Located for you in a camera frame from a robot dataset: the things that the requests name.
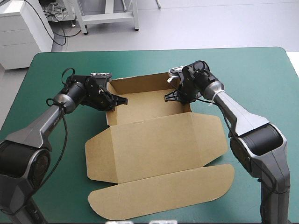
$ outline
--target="green tabletop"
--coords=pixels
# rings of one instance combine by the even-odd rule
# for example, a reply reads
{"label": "green tabletop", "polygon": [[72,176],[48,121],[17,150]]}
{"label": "green tabletop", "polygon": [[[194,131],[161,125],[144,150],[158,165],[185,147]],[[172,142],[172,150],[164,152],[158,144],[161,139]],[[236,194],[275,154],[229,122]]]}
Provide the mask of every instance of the green tabletop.
{"label": "green tabletop", "polygon": [[[0,139],[25,127],[47,109],[45,100],[63,87],[61,73],[73,67],[77,75],[111,72],[113,78],[166,72],[172,67],[206,61],[224,83],[227,94],[250,112],[267,117],[288,139],[291,172],[289,219],[299,222],[299,79],[282,48],[188,49],[113,52],[59,52],[35,56],[0,131]],[[221,117],[216,106],[196,102],[192,110]],[[88,204],[88,194],[111,186],[92,181],[86,175],[85,142],[107,128],[105,112],[79,106],[66,116],[69,141],[56,172],[36,193],[34,200],[49,222],[100,223]],[[64,140],[61,122],[50,136],[52,166]],[[260,222],[260,186],[228,152],[213,164],[231,163],[235,180],[231,189],[218,200],[132,219],[149,222],[176,219],[180,222]],[[0,214],[0,222],[7,222]]]}

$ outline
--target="unfolded cardboard box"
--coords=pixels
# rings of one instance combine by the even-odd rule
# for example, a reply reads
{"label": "unfolded cardboard box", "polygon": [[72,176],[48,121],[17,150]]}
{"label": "unfolded cardboard box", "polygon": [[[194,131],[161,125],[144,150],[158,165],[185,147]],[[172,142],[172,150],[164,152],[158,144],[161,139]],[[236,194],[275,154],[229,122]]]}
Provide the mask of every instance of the unfolded cardboard box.
{"label": "unfolded cardboard box", "polygon": [[107,112],[108,129],[85,145],[87,175],[118,185],[90,193],[100,216],[124,220],[217,199],[230,188],[229,164],[204,167],[228,147],[218,117],[165,102],[168,73],[112,80],[108,90],[128,98]]}

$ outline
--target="silver arm segment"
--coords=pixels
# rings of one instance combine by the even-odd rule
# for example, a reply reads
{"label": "silver arm segment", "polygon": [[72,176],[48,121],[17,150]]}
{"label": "silver arm segment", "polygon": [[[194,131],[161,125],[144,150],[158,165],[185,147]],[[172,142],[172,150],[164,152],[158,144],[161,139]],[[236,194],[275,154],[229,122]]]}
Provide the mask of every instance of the silver arm segment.
{"label": "silver arm segment", "polygon": [[290,171],[286,159],[287,141],[280,130],[268,119],[248,112],[233,100],[204,61],[171,69],[169,75],[169,82],[174,78],[180,82],[175,91],[165,95],[165,101],[185,104],[203,96],[220,108],[230,130],[233,154],[246,171],[261,182],[262,223],[289,224]]}
{"label": "silver arm segment", "polygon": [[51,151],[52,147],[48,137],[55,126],[59,123],[61,117],[62,115],[59,106],[52,105],[26,128],[9,134],[5,140],[36,148],[47,148]]}
{"label": "silver arm segment", "polygon": [[203,96],[208,100],[212,100],[214,97],[214,101],[223,108],[235,135],[241,136],[269,123],[268,119],[249,113],[226,92],[221,90],[224,90],[224,86],[220,81],[216,81],[205,89]]}

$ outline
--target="grey floor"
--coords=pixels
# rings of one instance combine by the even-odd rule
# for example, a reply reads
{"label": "grey floor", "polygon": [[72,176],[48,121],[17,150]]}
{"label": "grey floor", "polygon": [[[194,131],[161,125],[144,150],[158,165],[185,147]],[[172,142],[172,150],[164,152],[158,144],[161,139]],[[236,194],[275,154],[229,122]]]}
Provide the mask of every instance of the grey floor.
{"label": "grey floor", "polygon": [[[90,25],[52,51],[200,49],[279,46],[299,51],[299,0],[138,0],[140,30],[132,22]],[[104,0],[81,0],[85,14],[103,13]],[[121,0],[115,0],[121,12]],[[57,24],[52,25],[59,32]],[[64,24],[68,35],[79,30]],[[292,53],[298,66],[298,54]],[[27,69],[0,67],[0,127]]]}

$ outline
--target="cable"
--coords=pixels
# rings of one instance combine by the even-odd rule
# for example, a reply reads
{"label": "cable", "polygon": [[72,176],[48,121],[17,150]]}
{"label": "cable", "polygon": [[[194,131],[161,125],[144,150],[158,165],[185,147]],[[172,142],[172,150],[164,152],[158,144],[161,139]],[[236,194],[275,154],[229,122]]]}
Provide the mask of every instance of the cable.
{"label": "cable", "polygon": [[37,14],[39,20],[42,22],[43,27],[45,28],[47,34],[48,34],[49,37],[51,38],[51,40],[52,40],[55,44],[57,44],[57,45],[59,45],[59,46],[64,46],[64,45],[66,44],[66,38],[64,38],[64,43],[63,43],[63,44],[60,44],[60,43],[56,42],[56,41],[54,40],[54,38],[53,38],[53,37],[50,35],[50,33],[48,32],[48,30],[47,30],[47,28],[46,28],[46,26],[45,26],[43,20],[41,19],[40,15],[37,13],[36,9],[31,5],[30,2],[28,2],[27,0],[24,0],[24,1],[27,2],[27,3],[30,5],[30,7],[35,11],[35,13]]}
{"label": "cable", "polygon": [[[52,13],[50,13],[50,12],[48,12],[48,11],[43,11],[44,13],[48,13],[49,15],[47,15],[47,17],[50,17],[50,16],[54,16],[54,14],[52,14]],[[58,36],[62,36],[62,37],[73,37],[73,36],[77,36],[80,32],[81,32],[81,30],[79,30],[77,33],[75,33],[75,34],[73,34],[73,35],[65,35],[65,32],[64,32],[64,35],[61,35],[61,34],[58,34],[58,33],[56,33],[56,32],[54,32],[54,31],[52,31],[54,34],[56,34],[56,35],[58,35]]]}
{"label": "cable", "polygon": [[14,213],[10,213],[10,212],[7,212],[7,211],[5,211],[4,209],[0,209],[0,211],[1,212],[3,212],[4,214],[6,214],[6,215],[9,215],[9,216],[15,216],[17,213],[19,213],[22,209],[24,209],[26,206],[28,206],[29,204],[28,204],[28,200],[47,182],[47,180],[52,176],[52,174],[54,173],[54,171],[56,170],[56,168],[57,168],[57,166],[59,165],[59,163],[60,163],[60,161],[61,161],[61,159],[62,159],[62,157],[63,157],[63,155],[64,155],[64,152],[65,152],[65,149],[66,149],[66,144],[67,144],[67,139],[68,139],[68,129],[67,129],[67,124],[66,124],[66,120],[65,120],[65,117],[64,117],[64,103],[59,103],[59,102],[57,102],[56,100],[54,100],[54,99],[52,99],[52,98],[48,98],[47,100],[46,100],[46,104],[48,105],[48,106],[52,106],[52,105],[57,105],[57,106],[59,106],[59,111],[60,111],[60,115],[61,115],[61,117],[62,117],[62,120],[63,120],[63,122],[64,122],[64,130],[65,130],[65,136],[64,136],[64,145],[63,145],[63,147],[62,147],[62,150],[61,150],[61,153],[60,153],[60,156],[59,156],[59,158],[58,158],[58,160],[56,161],[56,163],[55,163],[55,165],[54,165],[54,167],[52,168],[52,170],[49,172],[49,174],[44,178],[44,180],[41,182],[41,184],[39,185],[39,187],[36,189],[36,190],[34,190],[31,194],[29,194],[28,196],[27,196],[27,199],[25,199],[25,202],[24,202],[24,204],[16,211],[16,212],[14,212]]}
{"label": "cable", "polygon": [[67,38],[67,37],[76,36],[76,35],[78,35],[78,34],[81,32],[81,30],[80,30],[79,32],[77,32],[77,33],[74,34],[74,35],[66,36],[62,24],[60,23],[60,21],[57,21],[57,22],[59,23],[59,25],[60,25],[60,27],[61,27],[62,32],[63,32],[64,35],[60,35],[60,34],[57,34],[57,33],[55,33],[55,32],[53,32],[53,33],[56,34],[56,35],[58,35],[58,36],[62,36],[62,37],[64,37],[64,43],[61,44],[61,43],[56,42],[56,41],[54,40],[54,38],[53,38],[53,37],[50,35],[50,33],[48,32],[48,30],[47,30],[47,28],[46,28],[46,26],[45,26],[43,20],[41,19],[40,15],[39,15],[38,12],[36,11],[36,9],[31,5],[30,2],[28,2],[27,0],[24,0],[24,1],[25,1],[26,3],[28,3],[28,4],[30,5],[30,7],[35,11],[35,13],[36,13],[36,15],[38,16],[39,20],[42,22],[43,27],[45,28],[47,34],[49,35],[49,37],[51,38],[51,40],[52,40],[55,44],[57,44],[57,45],[59,45],[59,46],[64,46],[64,45],[66,44],[66,38]]}

